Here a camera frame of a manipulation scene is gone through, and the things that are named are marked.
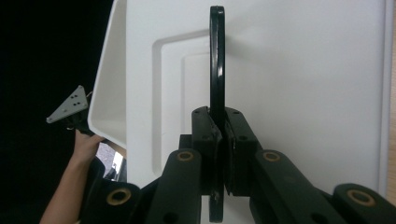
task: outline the human arm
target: human arm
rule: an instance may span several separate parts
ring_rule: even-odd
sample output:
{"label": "human arm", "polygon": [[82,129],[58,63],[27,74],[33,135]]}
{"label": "human arm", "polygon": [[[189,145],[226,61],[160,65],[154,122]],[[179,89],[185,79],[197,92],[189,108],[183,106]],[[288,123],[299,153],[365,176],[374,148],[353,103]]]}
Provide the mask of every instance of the human arm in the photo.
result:
{"label": "human arm", "polygon": [[73,155],[40,224],[74,224],[78,221],[90,164],[104,138],[76,131]]}

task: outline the metal ring handle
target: metal ring handle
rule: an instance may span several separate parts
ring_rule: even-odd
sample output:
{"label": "metal ring handle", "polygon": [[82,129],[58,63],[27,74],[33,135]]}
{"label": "metal ring handle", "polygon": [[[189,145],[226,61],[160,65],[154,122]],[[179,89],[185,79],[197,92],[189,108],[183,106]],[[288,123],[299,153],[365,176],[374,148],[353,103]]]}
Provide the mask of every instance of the metal ring handle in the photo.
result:
{"label": "metal ring handle", "polygon": [[210,117],[221,131],[225,124],[224,7],[210,8]]}
{"label": "metal ring handle", "polygon": [[[224,133],[225,126],[225,34],[224,7],[210,8],[210,112],[219,130]],[[213,170],[213,187],[209,197],[210,222],[222,222],[224,202],[224,180],[222,158],[217,157]]]}

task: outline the bolt hole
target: bolt hole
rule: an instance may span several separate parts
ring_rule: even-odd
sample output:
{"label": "bolt hole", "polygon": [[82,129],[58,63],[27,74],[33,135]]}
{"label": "bolt hole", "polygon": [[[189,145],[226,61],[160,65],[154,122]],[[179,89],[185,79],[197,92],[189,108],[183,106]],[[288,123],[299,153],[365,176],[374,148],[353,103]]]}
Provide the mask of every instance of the bolt hole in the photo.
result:
{"label": "bolt hole", "polygon": [[323,216],[322,214],[318,214],[318,213],[314,213],[311,215],[312,220],[314,220],[314,222],[318,223],[318,224],[327,224],[329,223],[327,221],[327,218],[325,216]]}
{"label": "bolt hole", "polygon": [[176,213],[166,213],[165,216],[163,216],[163,222],[166,224],[177,223],[177,221],[178,215]]}
{"label": "bolt hole", "polygon": [[180,161],[190,161],[194,158],[194,155],[189,151],[183,151],[177,154],[177,159]]}
{"label": "bolt hole", "polygon": [[117,206],[128,202],[131,198],[131,191],[127,188],[115,189],[111,191],[106,198],[108,204]]}
{"label": "bolt hole", "polygon": [[371,207],[375,205],[375,199],[368,193],[358,190],[350,189],[346,192],[346,195],[355,203],[363,206]]}
{"label": "bolt hole", "polygon": [[121,201],[126,196],[125,192],[117,192],[113,194],[113,200]]}
{"label": "bolt hole", "polygon": [[267,161],[279,161],[280,160],[280,156],[275,152],[264,152],[263,156]]}

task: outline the white triangular bracket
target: white triangular bracket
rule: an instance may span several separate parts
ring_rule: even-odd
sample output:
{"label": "white triangular bracket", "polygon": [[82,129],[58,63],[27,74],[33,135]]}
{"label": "white triangular bracket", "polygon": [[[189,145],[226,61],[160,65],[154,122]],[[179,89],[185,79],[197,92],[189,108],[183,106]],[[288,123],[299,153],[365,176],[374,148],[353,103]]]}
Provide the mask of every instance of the white triangular bracket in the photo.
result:
{"label": "white triangular bracket", "polygon": [[88,109],[87,96],[84,87],[78,86],[73,93],[49,116],[47,123],[53,123],[64,119],[70,115],[76,114],[81,110]]}

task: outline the black background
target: black background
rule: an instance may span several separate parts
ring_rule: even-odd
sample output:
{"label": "black background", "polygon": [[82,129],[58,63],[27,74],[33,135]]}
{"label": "black background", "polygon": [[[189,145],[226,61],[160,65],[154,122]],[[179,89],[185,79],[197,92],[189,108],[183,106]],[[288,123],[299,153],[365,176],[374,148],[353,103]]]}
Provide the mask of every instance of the black background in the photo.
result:
{"label": "black background", "polygon": [[111,5],[0,3],[0,214],[38,204],[37,218],[55,191],[74,132],[46,117],[78,85],[92,90]]}

